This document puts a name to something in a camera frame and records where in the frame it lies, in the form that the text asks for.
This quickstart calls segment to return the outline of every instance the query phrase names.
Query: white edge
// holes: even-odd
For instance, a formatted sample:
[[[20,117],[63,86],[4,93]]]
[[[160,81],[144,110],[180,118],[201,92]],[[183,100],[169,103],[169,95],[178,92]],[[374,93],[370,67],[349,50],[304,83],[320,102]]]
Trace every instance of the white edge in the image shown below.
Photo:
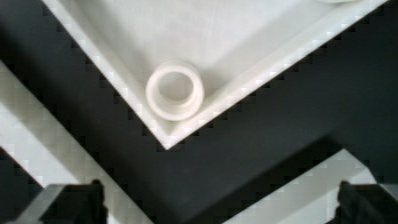
[[[324,224],[335,217],[340,183],[377,183],[370,170],[342,150],[224,224]]]
[[[111,224],[153,223],[2,62],[0,146],[43,187],[102,181]]]

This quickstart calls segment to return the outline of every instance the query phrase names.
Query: black background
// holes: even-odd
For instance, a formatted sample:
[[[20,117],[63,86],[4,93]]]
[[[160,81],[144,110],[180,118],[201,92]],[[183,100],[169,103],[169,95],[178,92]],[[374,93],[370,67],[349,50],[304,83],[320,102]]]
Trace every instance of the black background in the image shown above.
[[[221,223],[342,147],[398,182],[397,5],[164,151],[41,1],[0,1],[0,59],[157,223]],[[11,172],[22,207],[40,187]]]

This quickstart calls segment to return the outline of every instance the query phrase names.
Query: white triangular piece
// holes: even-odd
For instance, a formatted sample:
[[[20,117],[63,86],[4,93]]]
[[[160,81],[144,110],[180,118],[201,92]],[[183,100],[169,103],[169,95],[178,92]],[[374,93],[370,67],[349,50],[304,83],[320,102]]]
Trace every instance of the white triangular piece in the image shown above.
[[[215,107],[219,114],[386,2],[43,1],[144,123],[159,121],[152,130],[168,149],[205,125],[198,121]],[[173,59],[194,65],[205,85],[203,107],[182,121],[157,115],[144,92],[155,69]],[[231,95],[240,97],[228,101]]]

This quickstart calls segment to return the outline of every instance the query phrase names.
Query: white plastic panel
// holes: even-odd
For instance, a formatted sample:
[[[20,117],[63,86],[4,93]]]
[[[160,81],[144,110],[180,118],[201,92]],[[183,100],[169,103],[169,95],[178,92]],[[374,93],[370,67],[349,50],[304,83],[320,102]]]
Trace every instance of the white plastic panel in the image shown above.
[[[43,1],[166,149],[386,2]],[[144,93],[155,68],[173,59],[196,66],[207,94],[183,121],[157,116]]]

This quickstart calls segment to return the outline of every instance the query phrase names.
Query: circular plastic ring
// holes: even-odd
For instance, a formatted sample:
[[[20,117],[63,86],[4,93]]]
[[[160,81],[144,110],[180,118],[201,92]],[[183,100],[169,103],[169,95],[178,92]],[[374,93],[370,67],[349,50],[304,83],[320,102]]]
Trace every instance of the circular plastic ring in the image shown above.
[[[160,93],[160,80],[175,73],[185,75],[192,82],[192,92],[183,100],[168,98]],[[150,107],[166,120],[182,121],[196,114],[205,98],[203,81],[194,66],[183,61],[169,61],[159,66],[146,85],[146,97]]]

